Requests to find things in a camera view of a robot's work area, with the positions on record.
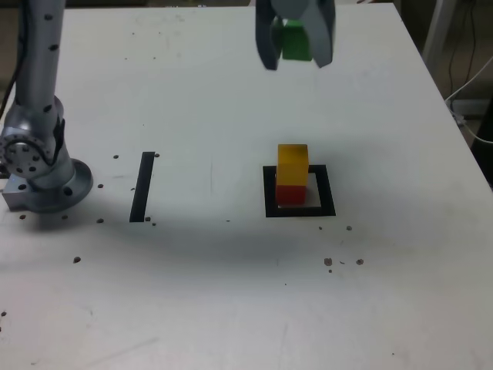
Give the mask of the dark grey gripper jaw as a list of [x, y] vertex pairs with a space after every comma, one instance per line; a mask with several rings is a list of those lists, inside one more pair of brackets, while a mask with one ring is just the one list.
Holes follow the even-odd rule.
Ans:
[[275, 71], [282, 50], [283, 20], [274, 11], [271, 1], [258, 0], [255, 5], [255, 39], [265, 69]]

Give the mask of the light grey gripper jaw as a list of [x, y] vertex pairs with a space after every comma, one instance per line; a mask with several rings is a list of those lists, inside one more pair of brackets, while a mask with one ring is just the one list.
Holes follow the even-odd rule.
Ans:
[[311, 55], [319, 68], [333, 61], [334, 0], [272, 1], [274, 11], [284, 19], [299, 21], [307, 34]]

